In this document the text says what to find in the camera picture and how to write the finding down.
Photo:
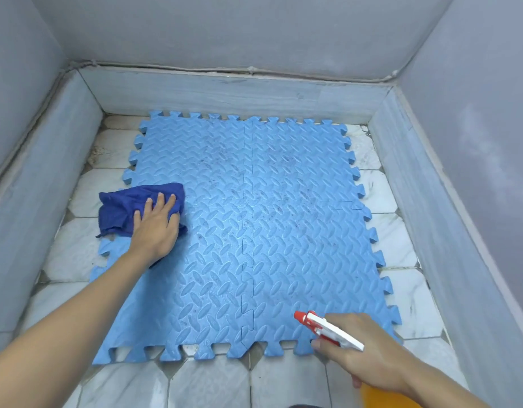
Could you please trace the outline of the orange spray bottle white trigger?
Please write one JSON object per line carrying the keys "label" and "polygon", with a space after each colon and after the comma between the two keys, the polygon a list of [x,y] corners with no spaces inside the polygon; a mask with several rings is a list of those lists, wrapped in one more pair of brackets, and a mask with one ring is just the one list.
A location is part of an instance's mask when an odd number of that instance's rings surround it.
{"label": "orange spray bottle white trigger", "polygon": [[[344,330],[328,322],[325,318],[313,311],[295,311],[294,318],[316,336],[346,349],[354,349],[363,352],[365,346]],[[360,396],[363,408],[421,408],[413,400],[404,395],[387,392],[378,388],[363,384],[360,388]]]}

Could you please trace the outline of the person's right forearm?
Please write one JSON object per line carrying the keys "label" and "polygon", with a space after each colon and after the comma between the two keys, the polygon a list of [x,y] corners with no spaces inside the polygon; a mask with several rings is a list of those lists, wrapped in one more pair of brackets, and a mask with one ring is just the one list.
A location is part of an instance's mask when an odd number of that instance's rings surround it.
{"label": "person's right forearm", "polygon": [[400,364],[397,372],[398,391],[422,408],[490,408],[441,370],[417,358]]}

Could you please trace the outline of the person's left forearm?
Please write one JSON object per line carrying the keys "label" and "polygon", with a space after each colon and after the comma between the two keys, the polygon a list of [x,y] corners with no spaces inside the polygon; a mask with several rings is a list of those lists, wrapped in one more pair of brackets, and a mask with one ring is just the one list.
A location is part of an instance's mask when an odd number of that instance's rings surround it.
{"label": "person's left forearm", "polygon": [[80,383],[154,250],[131,248],[0,352],[0,408],[61,408]]}

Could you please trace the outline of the dark blue cleaning cloth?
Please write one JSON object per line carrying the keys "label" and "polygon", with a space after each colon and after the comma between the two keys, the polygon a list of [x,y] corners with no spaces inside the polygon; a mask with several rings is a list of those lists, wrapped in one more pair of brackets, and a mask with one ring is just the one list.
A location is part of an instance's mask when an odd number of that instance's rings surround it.
{"label": "dark blue cleaning cloth", "polygon": [[180,183],[167,183],[161,185],[139,185],[116,192],[100,192],[99,199],[102,206],[98,213],[99,234],[102,238],[108,234],[130,237],[134,232],[134,213],[143,214],[147,198],[156,202],[157,196],[162,193],[165,202],[175,195],[176,201],[169,211],[173,214],[183,214],[185,207],[185,190]]}

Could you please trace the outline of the person's left hand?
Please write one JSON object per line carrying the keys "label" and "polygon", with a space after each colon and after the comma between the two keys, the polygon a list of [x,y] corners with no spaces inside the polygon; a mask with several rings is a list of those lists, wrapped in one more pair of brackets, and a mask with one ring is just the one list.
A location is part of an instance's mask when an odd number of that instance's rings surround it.
{"label": "person's left hand", "polygon": [[123,259],[126,265],[142,272],[156,261],[168,255],[175,244],[168,244],[168,221],[169,211],[176,201],[175,195],[172,195],[166,203],[167,222],[159,223],[154,219],[154,207],[151,198],[146,200],[142,215],[142,224],[138,231],[133,232],[130,241],[129,250]]}

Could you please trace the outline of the light blue foam mat tile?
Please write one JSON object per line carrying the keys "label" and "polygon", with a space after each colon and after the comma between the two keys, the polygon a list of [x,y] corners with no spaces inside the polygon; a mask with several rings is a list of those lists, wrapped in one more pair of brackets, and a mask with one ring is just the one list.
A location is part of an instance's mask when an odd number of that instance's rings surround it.
{"label": "light blue foam mat tile", "polygon": [[245,197],[368,211],[344,124],[251,117],[245,134]]}
{"label": "light blue foam mat tile", "polygon": [[162,361],[182,358],[182,345],[198,345],[195,359],[214,358],[213,344],[228,343],[230,356],[246,352],[242,334],[253,329],[253,295],[243,271],[252,267],[253,230],[247,205],[186,204],[187,227],[172,251],[145,271],[118,312],[93,364],[115,362],[117,348],[130,348],[125,362],[145,362],[149,348],[163,347]]}
{"label": "light blue foam mat tile", "polygon": [[122,175],[126,185],[181,183],[190,204],[235,203],[251,196],[253,120],[160,110],[149,115],[129,155],[134,169]]}
{"label": "light blue foam mat tile", "polygon": [[243,296],[243,311],[253,315],[253,327],[243,328],[241,342],[251,348],[265,343],[265,356],[282,356],[282,341],[296,341],[294,353],[313,352],[311,330],[293,317],[295,311],[366,313],[397,340],[401,325],[397,306],[388,306],[393,294],[378,241],[366,207],[346,202],[251,201],[246,205],[244,253],[252,260],[243,280],[252,293]]}

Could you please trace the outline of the person's right hand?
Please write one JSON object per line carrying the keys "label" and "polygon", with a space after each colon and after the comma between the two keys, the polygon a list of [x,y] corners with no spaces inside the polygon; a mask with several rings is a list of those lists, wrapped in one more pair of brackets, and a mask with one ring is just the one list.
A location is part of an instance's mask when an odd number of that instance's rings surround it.
{"label": "person's right hand", "polygon": [[397,392],[398,366],[415,356],[397,343],[374,320],[364,313],[326,315],[326,320],[364,344],[363,352],[338,347],[322,338],[314,339],[314,350],[339,364],[363,384]]}

